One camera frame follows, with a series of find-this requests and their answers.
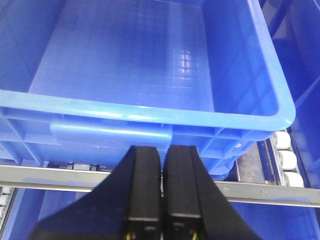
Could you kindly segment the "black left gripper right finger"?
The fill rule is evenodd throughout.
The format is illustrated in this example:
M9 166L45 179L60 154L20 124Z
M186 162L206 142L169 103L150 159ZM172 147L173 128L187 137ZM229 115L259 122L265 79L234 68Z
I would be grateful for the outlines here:
M165 240L261 239L214 183L195 146L170 146L163 190Z

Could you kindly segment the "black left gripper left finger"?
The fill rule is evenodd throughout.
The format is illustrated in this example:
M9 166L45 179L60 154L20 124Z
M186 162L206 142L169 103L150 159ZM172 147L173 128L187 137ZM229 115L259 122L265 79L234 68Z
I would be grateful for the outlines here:
M91 192L40 220L30 240L159 240L161 161L155 147L132 145Z

